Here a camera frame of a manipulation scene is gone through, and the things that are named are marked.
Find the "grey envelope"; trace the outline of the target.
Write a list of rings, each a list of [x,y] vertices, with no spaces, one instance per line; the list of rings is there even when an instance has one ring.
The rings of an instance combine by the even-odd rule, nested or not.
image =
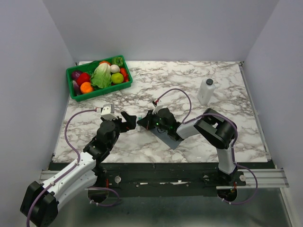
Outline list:
[[[181,141],[174,141],[171,137],[168,136],[168,133],[166,131],[161,131],[158,128],[151,129],[150,132],[173,150],[175,150],[181,143]]]

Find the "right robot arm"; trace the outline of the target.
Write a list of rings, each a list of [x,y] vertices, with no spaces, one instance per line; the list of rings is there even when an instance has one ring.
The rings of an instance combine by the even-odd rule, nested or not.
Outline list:
[[[178,122],[168,108],[149,110],[137,124],[151,131],[171,149],[177,148],[189,137],[202,135],[216,148],[219,159],[218,181],[223,185],[229,185],[235,180],[237,166],[232,147],[237,136],[237,127],[233,121],[215,110],[208,108],[201,116],[185,123]]]

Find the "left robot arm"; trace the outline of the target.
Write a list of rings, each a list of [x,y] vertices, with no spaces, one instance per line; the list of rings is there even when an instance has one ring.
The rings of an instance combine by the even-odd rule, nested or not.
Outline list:
[[[34,181],[27,187],[20,207],[27,218],[26,226],[49,226],[65,203],[81,190],[101,186],[105,175],[98,165],[110,154],[121,133],[136,128],[135,115],[123,111],[118,117],[104,107],[94,111],[101,112],[102,122],[83,151],[76,153],[77,158],[43,183]]]

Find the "green white glue stick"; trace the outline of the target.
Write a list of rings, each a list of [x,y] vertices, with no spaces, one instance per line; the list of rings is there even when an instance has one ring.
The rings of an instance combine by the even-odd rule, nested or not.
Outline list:
[[[142,115],[139,115],[138,116],[138,121],[141,120],[141,119],[142,119]],[[142,130],[142,127],[137,123],[137,131],[141,132],[141,130]]]

